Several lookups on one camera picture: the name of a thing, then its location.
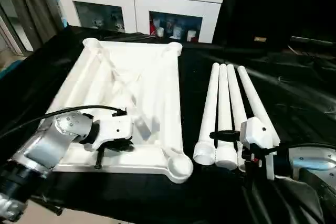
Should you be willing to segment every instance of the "black cloth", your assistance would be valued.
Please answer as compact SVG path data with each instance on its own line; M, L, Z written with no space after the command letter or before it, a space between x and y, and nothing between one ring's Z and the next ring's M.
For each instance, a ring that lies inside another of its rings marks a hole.
M67 27L0 81L0 104L6 107L6 113L0 118L0 134L46 112L82 51L82 40L87 37L145 43L171 41L141 34ZM184 152L191 159L214 62L247 68L282 142L336 144L333 58L188 42L183 43L178 60ZM244 105L248 117L252 116L246 97ZM1 163L11 157L36 127L37 124L32 125L0 140ZM298 202L292 201L288 190L286 194L281 193L285 187L295 184L284 185L286 182L257 179L250 189L244 189L239 173L194 163L192 176L180 185L164 175L53 173L42 191L49 203L138 224L294 223L291 217L297 223L315 223L307 219ZM309 202L315 215L321 217L314 191L307 189L307 185L302 190L311 191L301 194L305 198L302 201Z

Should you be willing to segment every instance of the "cable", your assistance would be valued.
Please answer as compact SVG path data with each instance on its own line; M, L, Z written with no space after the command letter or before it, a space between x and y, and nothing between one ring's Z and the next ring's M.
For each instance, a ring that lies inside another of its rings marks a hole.
M335 145L331 144L322 144L322 143L298 143L298 144L282 144L280 146L276 146L270 149L264 149L264 154L268 155L272 152L277 152L277 151L283 151L291 148L297 148L297 147L320 147L320 148L329 148L336 150Z
M85 105L85 106L78 106L78 107L72 107L72 108L67 108L67 109L63 109L63 110L58 110L55 112L51 112L48 114L44 114L42 116L39 116L37 118L31 119L23 124L20 124L19 126L16 126L14 128L12 128L9 131L6 131L5 133L3 133L2 135L0 135L0 139L4 138L7 135L10 135L11 133L18 131L24 127L26 127L27 125L34 123L36 121L40 121L42 119L48 118L50 116L54 116L54 115L60 115L60 114L64 114L64 113L68 113L71 111L77 111L77 110L86 110L86 109L106 109L106 110L113 110L116 111L117 113L119 112L124 112L122 109L117 109L114 107L110 107L110 106L104 106L104 105Z
M287 45L288 48L296 55L300 55L298 52L296 52L293 48L290 47L290 45Z

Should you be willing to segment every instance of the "gray curtain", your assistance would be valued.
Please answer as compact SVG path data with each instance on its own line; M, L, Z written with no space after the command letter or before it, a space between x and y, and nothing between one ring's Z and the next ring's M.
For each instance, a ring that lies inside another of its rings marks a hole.
M12 0L34 50L63 29L56 0Z

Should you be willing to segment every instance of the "white pipe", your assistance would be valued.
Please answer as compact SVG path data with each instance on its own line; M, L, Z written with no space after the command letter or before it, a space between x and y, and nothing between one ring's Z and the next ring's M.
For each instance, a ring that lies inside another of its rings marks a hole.
M218 130L232 130L229 86L225 64L221 64L219 67ZM216 165L229 170L237 168L238 160L234 143L218 140Z
M253 83L248 76L248 73L246 72L246 69L243 66L238 67L238 73L240 76L240 79L242 80L244 90L247 96L247 99L250 103L251 109L253 111L254 116L259 118L261 122L270 130L272 134L272 141L273 146L279 146L280 144L280 138L278 136L278 133L276 132L266 110L261 102L258 93L253 86Z
M218 79L219 64L214 63L206 94L201 130L199 131L198 142L194 149L194 160L201 165L212 165L215 163L216 148L214 140L209 135L215 131Z
M235 68L233 65L227 66L227 79L229 82L229 90L230 90L230 98L231 98L231 105L232 105L232 113L235 123L235 131L240 131L241 124L247 121L245 108L242 100L242 95L240 94L240 89L236 77ZM241 157L243 151L243 144L238 141L238 167L243 172L245 171L245 162Z

